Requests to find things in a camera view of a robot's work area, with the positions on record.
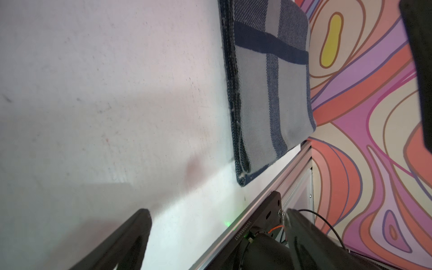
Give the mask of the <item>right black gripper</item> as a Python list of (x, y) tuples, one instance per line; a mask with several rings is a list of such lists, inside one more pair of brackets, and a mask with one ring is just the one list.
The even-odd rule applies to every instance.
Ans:
[(399, 10), (413, 55), (420, 97), (424, 145), (432, 150), (432, 2), (400, 1)]

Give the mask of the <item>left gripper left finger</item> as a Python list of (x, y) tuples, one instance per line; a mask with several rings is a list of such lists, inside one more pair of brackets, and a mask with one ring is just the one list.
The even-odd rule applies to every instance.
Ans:
[(140, 270), (152, 227), (148, 209), (139, 209), (73, 270)]

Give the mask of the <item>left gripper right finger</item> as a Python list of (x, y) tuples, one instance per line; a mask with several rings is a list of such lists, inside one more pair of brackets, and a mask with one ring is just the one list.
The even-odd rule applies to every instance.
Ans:
[(304, 215), (288, 209), (282, 215), (290, 256), (295, 270), (376, 270), (337, 246)]

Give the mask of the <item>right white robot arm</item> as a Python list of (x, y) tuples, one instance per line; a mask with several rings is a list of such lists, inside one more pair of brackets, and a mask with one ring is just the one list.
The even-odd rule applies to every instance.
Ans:
[(219, 1), (237, 183), (300, 152), (195, 263), (432, 267), (432, 3)]

